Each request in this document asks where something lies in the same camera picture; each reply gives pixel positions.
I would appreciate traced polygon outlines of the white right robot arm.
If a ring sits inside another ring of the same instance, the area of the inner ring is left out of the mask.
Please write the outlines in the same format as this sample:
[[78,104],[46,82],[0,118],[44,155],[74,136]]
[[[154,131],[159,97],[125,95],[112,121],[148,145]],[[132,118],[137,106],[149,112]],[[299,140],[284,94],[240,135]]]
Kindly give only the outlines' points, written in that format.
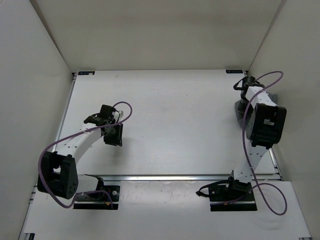
[[236,116],[244,132],[245,155],[230,174],[224,195],[229,200],[236,200],[251,189],[252,171],[258,167],[266,152],[279,143],[287,110],[278,106],[273,95],[263,90],[261,84],[256,86],[234,86],[241,91],[240,100],[235,103]]

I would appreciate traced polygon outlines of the grey pleated skirt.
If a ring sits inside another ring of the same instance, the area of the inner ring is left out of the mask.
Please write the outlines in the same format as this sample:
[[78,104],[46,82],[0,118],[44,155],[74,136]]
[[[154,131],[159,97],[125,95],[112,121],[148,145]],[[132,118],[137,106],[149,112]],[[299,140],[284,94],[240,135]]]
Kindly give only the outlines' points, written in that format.
[[[275,103],[277,104],[278,103],[278,95],[277,94],[271,94],[271,93],[267,93],[269,98]],[[238,100],[234,103],[234,110],[235,110],[235,116],[236,116],[236,119],[237,119],[237,122],[238,122],[238,125],[240,128],[243,128],[243,117],[244,117],[244,111],[245,111],[245,108],[243,109],[243,111],[239,111],[239,106],[241,105],[241,100]],[[247,124],[248,123],[248,120],[250,119],[251,115],[252,115],[252,112],[253,112],[253,107],[250,106],[249,107],[249,110],[247,112],[247,115],[245,117],[245,123]]]

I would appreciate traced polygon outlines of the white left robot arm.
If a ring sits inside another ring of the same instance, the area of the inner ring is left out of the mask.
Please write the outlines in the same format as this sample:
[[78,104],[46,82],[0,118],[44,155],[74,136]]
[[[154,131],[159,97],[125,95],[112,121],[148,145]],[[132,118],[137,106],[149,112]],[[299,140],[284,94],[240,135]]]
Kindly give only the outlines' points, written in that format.
[[77,194],[99,199],[105,187],[99,176],[78,174],[77,164],[95,142],[103,139],[111,146],[122,146],[123,112],[114,108],[110,113],[88,116],[80,130],[62,140],[55,151],[45,150],[38,161],[37,190],[54,199],[70,200]]

